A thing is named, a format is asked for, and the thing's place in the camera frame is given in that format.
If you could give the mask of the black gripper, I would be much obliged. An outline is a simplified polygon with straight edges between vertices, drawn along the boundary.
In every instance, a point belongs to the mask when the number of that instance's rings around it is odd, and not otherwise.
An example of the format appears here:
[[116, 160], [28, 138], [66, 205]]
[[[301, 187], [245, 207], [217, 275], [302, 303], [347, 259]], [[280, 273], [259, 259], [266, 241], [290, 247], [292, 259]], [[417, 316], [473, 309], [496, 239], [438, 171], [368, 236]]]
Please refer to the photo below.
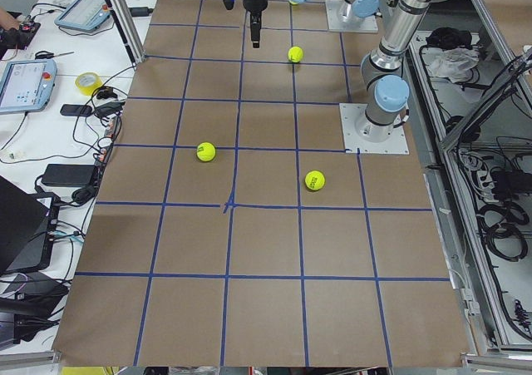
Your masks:
[[250, 12], [250, 37], [252, 47], [260, 48], [260, 38], [262, 29], [261, 12], [268, 6], [268, 0], [243, 0], [244, 8]]

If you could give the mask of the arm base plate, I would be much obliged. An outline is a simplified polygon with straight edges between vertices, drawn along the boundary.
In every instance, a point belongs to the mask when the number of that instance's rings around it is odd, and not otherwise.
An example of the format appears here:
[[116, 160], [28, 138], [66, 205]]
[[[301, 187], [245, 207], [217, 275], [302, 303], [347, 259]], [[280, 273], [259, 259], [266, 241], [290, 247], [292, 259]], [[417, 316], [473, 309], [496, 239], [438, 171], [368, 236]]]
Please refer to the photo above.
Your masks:
[[408, 155], [401, 116], [388, 126], [377, 126], [366, 117], [367, 104], [339, 105], [344, 151], [349, 154]]
[[328, 30], [331, 32], [377, 33], [375, 14], [379, 0], [327, 0]]

